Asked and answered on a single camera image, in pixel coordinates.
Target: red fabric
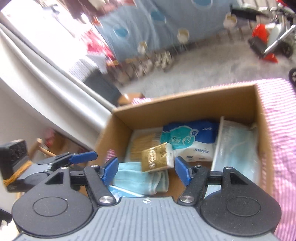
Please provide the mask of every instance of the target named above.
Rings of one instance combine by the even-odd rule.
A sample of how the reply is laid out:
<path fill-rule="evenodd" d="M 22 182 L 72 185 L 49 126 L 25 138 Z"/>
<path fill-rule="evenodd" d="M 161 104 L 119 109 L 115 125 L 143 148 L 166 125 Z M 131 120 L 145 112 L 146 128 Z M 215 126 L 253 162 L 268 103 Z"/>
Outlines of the red fabric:
<path fill-rule="evenodd" d="M 99 33 L 94 33 L 92 30 L 88 30 L 80 37 L 80 40 L 86 44 L 88 52 L 103 53 L 111 60 L 115 60 L 115 57 L 109 46 L 106 44 L 103 37 Z"/>
<path fill-rule="evenodd" d="M 136 6 L 134 0 L 123 0 L 122 5 L 128 5 L 128 6 Z"/>

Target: towel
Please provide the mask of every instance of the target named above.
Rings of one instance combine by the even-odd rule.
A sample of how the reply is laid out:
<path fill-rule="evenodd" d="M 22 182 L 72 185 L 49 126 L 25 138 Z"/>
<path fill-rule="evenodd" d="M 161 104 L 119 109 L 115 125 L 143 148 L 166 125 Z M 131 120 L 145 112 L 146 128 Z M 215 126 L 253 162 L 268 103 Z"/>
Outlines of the towel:
<path fill-rule="evenodd" d="M 168 171 L 146 173 L 141 171 L 140 162 L 119 163 L 118 172 L 114 177 L 114 186 L 131 192 L 154 195 L 168 191 Z"/>

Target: red object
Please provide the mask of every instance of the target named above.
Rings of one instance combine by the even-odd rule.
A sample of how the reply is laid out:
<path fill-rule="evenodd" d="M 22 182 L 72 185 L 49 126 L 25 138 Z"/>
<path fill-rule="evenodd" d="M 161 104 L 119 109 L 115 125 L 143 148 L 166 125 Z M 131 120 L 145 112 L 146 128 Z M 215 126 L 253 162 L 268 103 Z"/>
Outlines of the red object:
<path fill-rule="evenodd" d="M 262 23 L 258 24 L 252 32 L 252 37 L 258 37 L 265 44 L 268 42 L 268 36 L 269 34 L 265 29 L 265 24 Z"/>
<path fill-rule="evenodd" d="M 95 33 L 93 32 L 93 30 L 88 30 L 80 37 L 80 40 L 86 44 L 87 52 L 89 54 L 103 53 L 111 60 L 115 60 L 115 57 L 111 52 L 109 46 L 105 42 L 102 35 L 100 35 L 99 33 Z"/>
<path fill-rule="evenodd" d="M 258 37 L 259 39 L 261 39 L 263 43 L 267 44 L 269 33 L 265 28 L 265 24 L 258 24 L 252 32 L 252 37 Z M 274 63 L 278 63 L 278 60 L 273 53 L 268 54 L 263 59 Z"/>
<path fill-rule="evenodd" d="M 136 3 L 134 0 L 123 0 L 122 5 L 136 6 Z"/>
<path fill-rule="evenodd" d="M 283 0 L 276 0 L 277 3 L 283 4 L 285 7 L 289 7 L 287 4 L 283 2 Z"/>
<path fill-rule="evenodd" d="M 274 63 L 278 63 L 278 60 L 276 58 L 276 56 L 273 54 L 273 53 L 269 53 L 268 55 L 266 55 L 264 58 L 264 60 L 267 60 L 267 61 L 271 61 L 271 62 L 274 62 Z"/>

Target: cardboard box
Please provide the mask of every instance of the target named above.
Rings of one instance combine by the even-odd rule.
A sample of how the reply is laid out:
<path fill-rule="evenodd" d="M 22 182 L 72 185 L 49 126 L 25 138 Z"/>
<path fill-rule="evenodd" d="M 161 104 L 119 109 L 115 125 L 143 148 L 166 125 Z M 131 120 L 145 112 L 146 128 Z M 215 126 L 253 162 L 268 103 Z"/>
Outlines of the cardboard box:
<path fill-rule="evenodd" d="M 109 149 L 113 149 L 120 161 L 124 161 L 130 136 L 135 129 L 160 127 L 171 122 L 187 122 L 208 119 L 226 120 L 250 125 L 257 122 L 259 131 L 259 157 L 267 160 L 267 191 L 272 194 L 273 167 L 270 138 L 265 116 L 254 82 L 211 87 L 154 99 L 138 105 L 123 106 L 113 110 L 105 130 L 100 134 L 95 151 L 98 159 L 91 164 L 101 165 Z M 211 163 L 201 163 L 211 167 Z M 173 196 L 176 200 L 184 186 L 174 169 L 169 170 L 169 190 L 162 196 Z"/>

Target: yellow string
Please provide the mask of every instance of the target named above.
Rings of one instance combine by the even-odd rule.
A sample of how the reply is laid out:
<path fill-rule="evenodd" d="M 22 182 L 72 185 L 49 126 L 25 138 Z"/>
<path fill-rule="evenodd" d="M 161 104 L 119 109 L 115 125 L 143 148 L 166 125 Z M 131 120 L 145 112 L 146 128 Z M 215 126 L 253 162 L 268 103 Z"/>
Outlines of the yellow string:
<path fill-rule="evenodd" d="M 13 183 L 18 177 L 27 170 L 33 163 L 29 160 L 24 163 L 9 179 L 3 180 L 4 185 L 7 187 L 9 184 Z"/>

